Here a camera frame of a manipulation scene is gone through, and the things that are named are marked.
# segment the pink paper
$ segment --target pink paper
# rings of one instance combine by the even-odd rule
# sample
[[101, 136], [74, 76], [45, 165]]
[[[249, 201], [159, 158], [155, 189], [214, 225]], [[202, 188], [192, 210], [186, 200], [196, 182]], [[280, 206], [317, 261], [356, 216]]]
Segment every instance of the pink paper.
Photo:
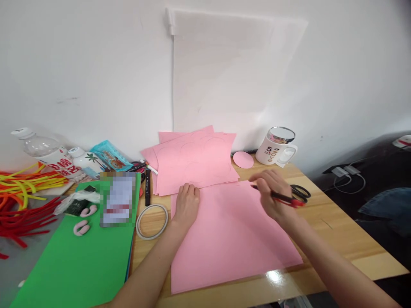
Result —
[[195, 131], [154, 146], [160, 196], [177, 193], [184, 183], [201, 188], [237, 181], [230, 159], [234, 138], [235, 134]]
[[[212, 125], [209, 125], [199, 131], [205, 131], [206, 133], [213, 133], [214, 128]], [[166, 141], [173, 140], [177, 137], [183, 136], [188, 133], [178, 133], [178, 132], [159, 132], [159, 138], [160, 138], [160, 143], [164, 143]], [[153, 167], [155, 170], [158, 171], [158, 161], [157, 157], [154, 153], [153, 147], [147, 148], [141, 151], [141, 154], [143, 157], [146, 159], [146, 161], [149, 163], [151, 167]], [[159, 186], [157, 185], [157, 175], [152, 173], [152, 179], [153, 179], [153, 194], [158, 195], [159, 194]]]
[[165, 143], [167, 141], [173, 140], [175, 138], [187, 135], [188, 133], [180, 133], [180, 132], [158, 132], [158, 138], [160, 139], [160, 143]]
[[235, 152], [232, 159], [240, 168], [248, 169], [254, 165], [254, 158], [246, 152]]
[[[302, 263], [248, 181], [200, 189], [197, 219], [171, 265], [176, 294]], [[171, 196], [171, 217], [177, 195]]]

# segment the mug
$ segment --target mug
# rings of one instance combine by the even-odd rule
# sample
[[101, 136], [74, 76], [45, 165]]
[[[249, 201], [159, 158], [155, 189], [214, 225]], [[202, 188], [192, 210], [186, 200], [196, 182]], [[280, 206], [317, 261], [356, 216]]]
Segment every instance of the mug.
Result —
[[261, 146], [256, 153], [256, 159], [264, 165], [284, 167], [297, 153], [297, 146], [290, 144], [295, 133], [286, 127], [274, 126], [270, 128]]

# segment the green paper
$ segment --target green paper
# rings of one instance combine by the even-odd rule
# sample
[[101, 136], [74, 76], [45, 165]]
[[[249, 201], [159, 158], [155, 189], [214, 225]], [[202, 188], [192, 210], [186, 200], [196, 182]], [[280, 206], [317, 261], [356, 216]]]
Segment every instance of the green paper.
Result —
[[[133, 223], [127, 226], [101, 228], [100, 205], [89, 217], [64, 217], [11, 307], [88, 308], [111, 301], [126, 276], [140, 181], [136, 173]], [[110, 182], [80, 183], [78, 189], [88, 185], [100, 192], [109, 189]], [[84, 219], [91, 228], [77, 237], [74, 225]]]

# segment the wooden table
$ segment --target wooden table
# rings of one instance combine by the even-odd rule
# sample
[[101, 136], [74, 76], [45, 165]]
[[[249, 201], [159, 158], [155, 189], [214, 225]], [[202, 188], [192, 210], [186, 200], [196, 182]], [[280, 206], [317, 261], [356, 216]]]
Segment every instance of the wooden table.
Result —
[[[240, 175], [240, 181], [247, 180], [253, 173], [267, 168], [280, 171], [290, 184], [307, 188], [312, 197], [307, 205], [299, 208], [298, 214], [305, 218], [317, 233], [340, 254], [349, 259], [372, 280], [408, 273], [393, 256], [382, 248], [359, 225], [328, 198], [297, 167], [288, 164], [284, 169], [265, 166], [255, 161], [250, 169], [241, 169], [233, 163]], [[153, 196], [151, 203], [164, 205], [170, 214], [170, 196]], [[144, 195], [139, 201], [138, 213], [145, 208]], [[164, 213], [151, 209], [142, 218], [143, 234], [157, 233], [164, 223]], [[157, 240], [144, 241], [134, 235], [131, 270], [134, 271]], [[158, 300], [158, 307], [250, 307], [280, 299], [307, 295], [326, 290], [312, 268], [307, 257], [300, 252], [303, 264], [284, 270], [270, 271], [264, 275], [232, 281], [213, 287], [171, 295], [170, 272]]]

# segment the power adapter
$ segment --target power adapter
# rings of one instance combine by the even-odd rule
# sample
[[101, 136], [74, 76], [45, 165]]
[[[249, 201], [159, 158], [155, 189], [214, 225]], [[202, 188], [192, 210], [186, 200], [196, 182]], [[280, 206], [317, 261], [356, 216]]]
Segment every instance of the power adapter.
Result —
[[346, 166], [346, 167], [344, 167], [344, 170], [347, 171], [351, 175], [356, 175], [358, 173], [361, 173], [360, 170], [358, 170], [357, 168], [355, 168], [353, 166]]
[[348, 172], [341, 167], [336, 167], [332, 169], [331, 172], [334, 173], [339, 178], [348, 174]]

